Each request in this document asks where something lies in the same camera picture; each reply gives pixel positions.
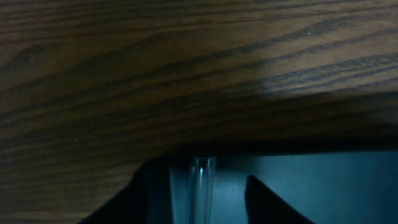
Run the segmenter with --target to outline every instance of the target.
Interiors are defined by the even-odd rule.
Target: transparent tube
[[[189,178],[188,224],[209,224],[215,176],[215,157],[192,160]]]

